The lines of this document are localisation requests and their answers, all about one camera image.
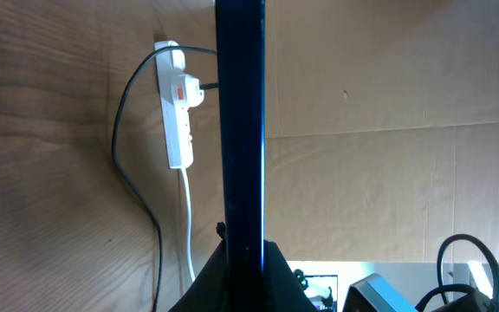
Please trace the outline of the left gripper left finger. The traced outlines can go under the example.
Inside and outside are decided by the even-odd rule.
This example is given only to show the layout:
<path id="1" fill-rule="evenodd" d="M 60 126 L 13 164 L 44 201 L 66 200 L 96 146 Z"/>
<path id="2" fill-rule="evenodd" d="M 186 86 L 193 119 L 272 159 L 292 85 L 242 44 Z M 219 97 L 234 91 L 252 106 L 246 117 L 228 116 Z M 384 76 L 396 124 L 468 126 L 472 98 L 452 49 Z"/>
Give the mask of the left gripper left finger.
<path id="1" fill-rule="evenodd" d="M 222 311 L 227 283 L 227 256 L 224 241 L 214 250 L 196 280 L 170 312 Z"/>

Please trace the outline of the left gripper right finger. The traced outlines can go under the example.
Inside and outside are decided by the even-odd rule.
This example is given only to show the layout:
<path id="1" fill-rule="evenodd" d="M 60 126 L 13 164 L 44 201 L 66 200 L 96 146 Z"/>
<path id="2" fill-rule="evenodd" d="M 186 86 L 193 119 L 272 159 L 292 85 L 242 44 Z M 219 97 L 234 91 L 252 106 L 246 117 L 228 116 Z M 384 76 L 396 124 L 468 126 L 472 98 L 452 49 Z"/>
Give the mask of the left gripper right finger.
<path id="1" fill-rule="evenodd" d="M 264 242 L 264 310 L 267 312 L 316 312 L 304 294 L 277 244 Z"/>

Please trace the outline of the blue Galaxy smartphone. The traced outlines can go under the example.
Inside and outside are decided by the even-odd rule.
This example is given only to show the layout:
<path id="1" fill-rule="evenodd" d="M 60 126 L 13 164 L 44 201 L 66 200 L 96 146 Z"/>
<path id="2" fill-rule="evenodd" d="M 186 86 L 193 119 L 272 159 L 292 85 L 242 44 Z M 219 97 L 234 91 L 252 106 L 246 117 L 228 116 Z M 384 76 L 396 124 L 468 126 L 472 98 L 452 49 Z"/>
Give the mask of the blue Galaxy smartphone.
<path id="1" fill-rule="evenodd" d="M 217 72 L 231 311 L 263 311 L 265 3 L 217 0 Z"/>

